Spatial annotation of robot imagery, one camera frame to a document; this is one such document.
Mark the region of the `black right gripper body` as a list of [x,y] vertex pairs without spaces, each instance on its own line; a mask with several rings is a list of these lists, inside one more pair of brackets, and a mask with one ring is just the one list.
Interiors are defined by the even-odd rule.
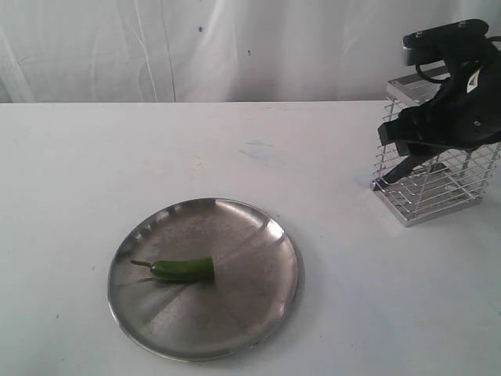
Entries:
[[500,140],[500,38],[440,45],[449,78],[425,106],[420,139],[475,148]]

